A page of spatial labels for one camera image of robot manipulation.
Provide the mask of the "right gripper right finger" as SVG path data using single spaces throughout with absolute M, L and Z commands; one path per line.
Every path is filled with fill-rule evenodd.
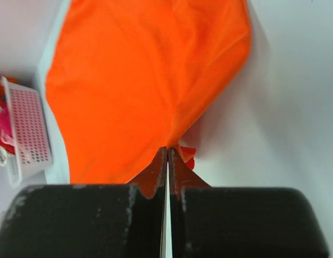
M 174 148 L 168 162 L 174 257 L 329 257 L 301 191 L 210 186 Z

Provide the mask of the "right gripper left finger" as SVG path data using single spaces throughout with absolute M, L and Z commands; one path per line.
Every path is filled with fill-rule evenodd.
M 164 257 L 167 149 L 126 184 L 30 185 L 10 204 L 0 257 Z

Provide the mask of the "orange t shirt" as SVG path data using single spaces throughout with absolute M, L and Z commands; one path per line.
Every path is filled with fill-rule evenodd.
M 126 183 L 243 67 L 246 1 L 71 1 L 46 77 L 70 183 Z

